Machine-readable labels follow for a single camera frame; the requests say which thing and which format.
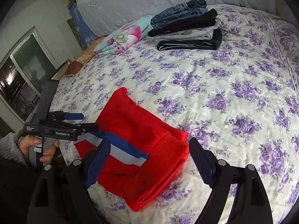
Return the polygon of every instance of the white wall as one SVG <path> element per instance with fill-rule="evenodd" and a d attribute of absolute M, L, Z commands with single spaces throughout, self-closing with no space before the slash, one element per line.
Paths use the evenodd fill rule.
<path fill-rule="evenodd" d="M 70 28 L 60 26 L 71 16 L 68 0 L 17 0 L 0 25 L 0 61 L 33 26 L 59 65 L 74 59 L 82 50 Z M 0 98 L 0 117 L 14 130 L 23 121 Z"/>

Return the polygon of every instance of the stack of folded clothes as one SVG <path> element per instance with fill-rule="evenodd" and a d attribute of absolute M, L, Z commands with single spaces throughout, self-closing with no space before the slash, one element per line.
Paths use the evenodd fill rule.
<path fill-rule="evenodd" d="M 208 11 L 205 0 L 191 0 L 168 8 L 151 19 L 148 35 L 158 41 L 157 49 L 217 50 L 222 40 L 215 9 Z"/>

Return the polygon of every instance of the folded jeans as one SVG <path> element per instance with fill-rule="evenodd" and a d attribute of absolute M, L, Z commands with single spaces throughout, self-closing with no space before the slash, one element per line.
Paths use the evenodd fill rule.
<path fill-rule="evenodd" d="M 189 16 L 185 19 L 175 21 L 161 29 L 152 29 L 148 32 L 148 36 L 155 37 L 157 35 L 174 33 L 187 29 L 194 28 L 207 28 L 216 24 L 217 12 L 215 9 L 211 9 L 203 16 Z"/>
<path fill-rule="evenodd" d="M 189 16 L 202 16 L 208 11 L 206 6 L 205 0 L 191 0 L 187 3 L 180 3 L 154 16 L 151 19 L 151 26 L 155 29 L 160 29 Z"/>

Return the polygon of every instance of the human hand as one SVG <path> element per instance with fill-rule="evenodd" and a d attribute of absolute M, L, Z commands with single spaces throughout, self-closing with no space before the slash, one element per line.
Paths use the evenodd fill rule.
<path fill-rule="evenodd" d="M 19 143 L 19 149 L 25 156 L 28 156 L 29 147 L 37 146 L 41 143 L 42 143 L 42 139 L 35 137 L 35 136 L 27 135 L 21 139 L 21 141 Z"/>
<path fill-rule="evenodd" d="M 44 151 L 44 155 L 39 159 L 42 162 L 42 165 L 45 166 L 47 164 L 50 164 L 50 162 L 53 159 L 53 156 L 56 151 L 56 147 L 59 147 L 60 142 L 58 139 L 54 142 L 54 144 L 48 148 L 47 150 Z"/>

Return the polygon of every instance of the gray knit sleeve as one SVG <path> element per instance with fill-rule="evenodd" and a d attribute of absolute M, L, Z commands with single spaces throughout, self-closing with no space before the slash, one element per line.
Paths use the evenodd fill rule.
<path fill-rule="evenodd" d="M 9 133 L 0 140 L 0 156 L 27 166 L 26 158 L 18 148 L 18 139 L 21 137 L 22 132 L 23 129 L 20 129 L 17 133 Z"/>

